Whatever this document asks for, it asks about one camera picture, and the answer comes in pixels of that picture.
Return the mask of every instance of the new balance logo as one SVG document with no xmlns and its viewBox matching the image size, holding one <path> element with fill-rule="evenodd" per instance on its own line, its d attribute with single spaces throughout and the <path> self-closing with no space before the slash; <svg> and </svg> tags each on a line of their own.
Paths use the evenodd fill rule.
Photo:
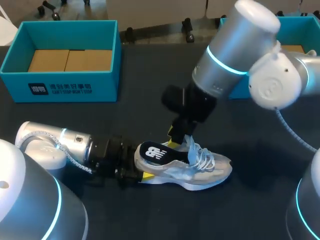
<svg viewBox="0 0 320 240">
<path fill-rule="evenodd" d="M 155 157 L 156 159 L 160 159 L 162 156 L 164 156 L 166 154 L 166 151 L 162 150 L 160 151 L 159 148 L 156 147 L 149 147 L 148 151 L 146 151 L 145 155 L 149 156 L 149 157 Z"/>
</svg>

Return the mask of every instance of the dark tabletop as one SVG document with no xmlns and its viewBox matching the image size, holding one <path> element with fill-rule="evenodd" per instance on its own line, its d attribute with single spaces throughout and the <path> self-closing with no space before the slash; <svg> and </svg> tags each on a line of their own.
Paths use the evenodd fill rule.
<svg viewBox="0 0 320 240">
<path fill-rule="evenodd" d="M 161 104 L 169 84 L 185 86 L 205 44 L 124 45 L 115 103 L 15 104 L 0 81 L 0 138 L 14 143 L 24 121 L 137 142 L 164 142 L 175 114 Z M 0 47 L 3 61 L 7 47 Z M 283 110 L 288 124 L 314 147 L 320 144 L 319 98 L 303 98 Z M 220 102 L 194 139 L 229 157 L 224 183 L 191 192 L 174 184 L 120 189 L 65 182 L 83 201 L 88 240 L 286 240 L 287 204 L 313 154 L 282 127 L 276 115 L 251 99 Z"/>
</svg>

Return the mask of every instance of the open box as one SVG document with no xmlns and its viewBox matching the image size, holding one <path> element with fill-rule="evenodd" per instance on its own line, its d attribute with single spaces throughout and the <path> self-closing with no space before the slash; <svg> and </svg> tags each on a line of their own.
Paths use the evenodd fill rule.
<svg viewBox="0 0 320 240">
<path fill-rule="evenodd" d="M 315 50 L 320 55 L 320 24 L 313 16 L 280 16 L 280 31 L 276 38 L 282 45 L 282 48 L 289 52 L 307 53 Z M 220 20 L 223 25 L 226 18 Z M 229 95 L 230 99 L 247 99 L 251 98 L 249 93 L 249 78 L 244 76 L 243 79 L 234 88 Z"/>
<path fill-rule="evenodd" d="M 36 50 L 45 50 L 51 58 L 47 59 L 47 63 L 60 65 L 66 64 L 61 63 L 61 56 L 67 56 L 67 61 L 71 51 L 109 51 L 109 67 L 97 71 L 94 68 L 75 69 L 75 65 L 70 68 L 72 71 L 59 68 L 55 71 L 28 72 Z M 56 51 L 52 50 L 65 50 L 68 54 L 56 56 Z M 94 60 L 97 62 L 92 62 L 93 67 L 106 61 L 106 57 L 94 57 Z M 20 25 L 0 75 L 16 103 L 115 102 L 120 65 L 121 42 L 117 21 L 33 21 Z"/>
</svg>

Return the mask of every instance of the shoe insole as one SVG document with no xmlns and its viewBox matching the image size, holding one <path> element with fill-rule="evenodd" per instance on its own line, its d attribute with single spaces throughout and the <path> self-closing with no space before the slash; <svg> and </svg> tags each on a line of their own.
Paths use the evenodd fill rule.
<svg viewBox="0 0 320 240">
<path fill-rule="evenodd" d="M 154 141 L 145 141 L 141 144 L 140 156 L 158 165 L 165 165 L 174 160 L 189 164 L 187 151 L 177 151 Z"/>
</svg>

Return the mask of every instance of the gray sneaker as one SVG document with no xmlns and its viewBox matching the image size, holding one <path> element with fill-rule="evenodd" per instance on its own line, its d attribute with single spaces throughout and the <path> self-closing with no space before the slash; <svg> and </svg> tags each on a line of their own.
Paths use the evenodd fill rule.
<svg viewBox="0 0 320 240">
<path fill-rule="evenodd" d="M 229 158 L 201 148 L 192 136 L 186 136 L 178 149 L 146 141 L 136 149 L 134 162 L 139 170 L 154 175 L 143 183 L 175 183 L 190 191 L 220 184 L 232 172 Z"/>
</svg>

